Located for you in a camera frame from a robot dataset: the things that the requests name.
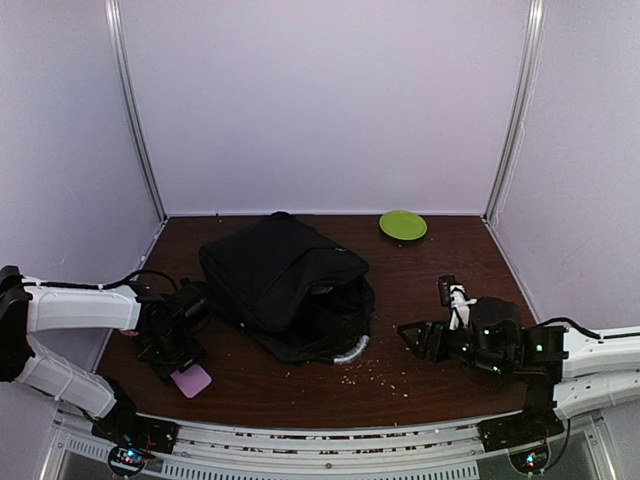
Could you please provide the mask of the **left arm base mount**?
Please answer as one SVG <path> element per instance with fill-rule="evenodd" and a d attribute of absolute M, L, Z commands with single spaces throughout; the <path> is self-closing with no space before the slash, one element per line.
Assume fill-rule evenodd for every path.
<path fill-rule="evenodd" d="M 106 378 L 116 400 L 103 418 L 84 414 L 92 423 L 94 436 L 109 440 L 114 446 L 107 455 L 107 466 L 120 479 L 140 474 L 155 453 L 171 454 L 177 440 L 176 422 L 140 415 L 124 389 L 113 379 Z"/>

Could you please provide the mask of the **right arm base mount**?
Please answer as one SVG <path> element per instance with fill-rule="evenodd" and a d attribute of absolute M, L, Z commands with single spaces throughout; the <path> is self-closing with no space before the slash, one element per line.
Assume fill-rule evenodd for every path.
<path fill-rule="evenodd" d="M 571 421 L 555 413 L 552 387 L 529 386 L 518 413 L 483 420 L 477 424 L 486 453 L 506 450 L 511 467 L 522 475 L 543 475 L 564 455 Z"/>

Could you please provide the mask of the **pink smartphone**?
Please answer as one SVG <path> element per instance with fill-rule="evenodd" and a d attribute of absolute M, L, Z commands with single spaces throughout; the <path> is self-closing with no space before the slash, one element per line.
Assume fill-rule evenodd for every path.
<path fill-rule="evenodd" d="M 212 377 L 199 364 L 173 372 L 170 379 L 187 399 L 195 398 L 212 383 Z"/>

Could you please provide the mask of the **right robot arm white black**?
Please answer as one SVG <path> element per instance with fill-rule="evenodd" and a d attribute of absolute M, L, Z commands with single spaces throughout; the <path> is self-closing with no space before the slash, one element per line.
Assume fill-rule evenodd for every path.
<path fill-rule="evenodd" d="M 567 317 L 532 327 L 518 307 L 494 297 L 450 296 L 451 318 L 414 322 L 397 333 L 418 359 L 457 361 L 526 387 L 523 412 L 513 419 L 519 440 L 535 440 L 551 412 L 569 419 L 639 398 L 639 330 L 589 330 Z"/>

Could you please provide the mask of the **black student backpack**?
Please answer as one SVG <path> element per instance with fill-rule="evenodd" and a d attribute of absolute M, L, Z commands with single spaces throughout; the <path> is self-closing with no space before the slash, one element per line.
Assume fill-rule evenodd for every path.
<path fill-rule="evenodd" d="M 276 212 L 203 244 L 198 259 L 217 315 L 290 365 L 346 365 L 371 341 L 368 263 Z"/>

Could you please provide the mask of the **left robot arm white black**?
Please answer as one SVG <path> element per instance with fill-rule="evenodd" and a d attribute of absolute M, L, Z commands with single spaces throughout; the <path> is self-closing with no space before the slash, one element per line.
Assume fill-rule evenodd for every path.
<path fill-rule="evenodd" d="M 134 339 L 138 361 L 188 399 L 212 382 L 195 337 L 209 315 L 205 286 L 183 279 L 161 294 L 140 282 L 143 271 L 108 284 L 45 281 L 19 268 L 1 269 L 1 379 L 25 384 L 71 403 L 123 444 L 144 433 L 134 403 L 115 381 L 78 367 L 44 347 L 36 334 L 50 330 L 109 329 Z"/>

